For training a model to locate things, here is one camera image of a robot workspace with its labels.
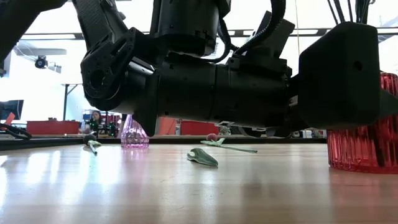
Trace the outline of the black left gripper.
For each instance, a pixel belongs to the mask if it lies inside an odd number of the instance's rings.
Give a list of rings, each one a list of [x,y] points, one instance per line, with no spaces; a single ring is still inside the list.
[[[297,104],[289,129],[349,129],[397,115],[397,97],[381,89],[378,33],[373,26],[343,22],[299,56],[289,81]]]

